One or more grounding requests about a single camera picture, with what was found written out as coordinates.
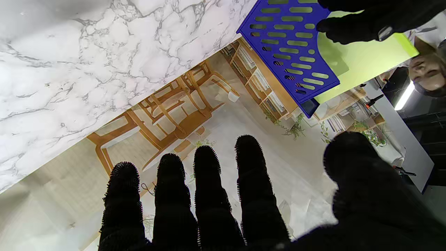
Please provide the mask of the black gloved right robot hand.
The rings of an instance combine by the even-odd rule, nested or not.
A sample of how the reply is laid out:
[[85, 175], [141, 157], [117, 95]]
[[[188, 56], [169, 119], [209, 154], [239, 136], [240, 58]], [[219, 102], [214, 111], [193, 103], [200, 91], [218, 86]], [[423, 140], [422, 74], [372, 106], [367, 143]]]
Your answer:
[[242, 226], [221, 185], [220, 164], [209, 146], [194, 156], [195, 213], [185, 171], [175, 154], [162, 156], [155, 186], [153, 238], [145, 237], [140, 177], [130, 162], [116, 164], [105, 194], [100, 251], [444, 251], [445, 225], [400, 175], [357, 132], [337, 135], [324, 167], [338, 188], [336, 224], [321, 225], [291, 241], [277, 207], [258, 141], [235, 145]]

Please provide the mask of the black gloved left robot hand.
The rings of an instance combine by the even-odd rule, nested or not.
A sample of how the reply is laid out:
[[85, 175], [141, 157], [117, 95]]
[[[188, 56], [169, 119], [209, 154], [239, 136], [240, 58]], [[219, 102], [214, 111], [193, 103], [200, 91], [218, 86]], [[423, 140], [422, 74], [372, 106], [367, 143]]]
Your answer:
[[444, 0], [319, 0], [342, 17], [320, 20], [317, 31], [335, 43], [384, 41], [394, 33], [415, 29], [445, 10]]

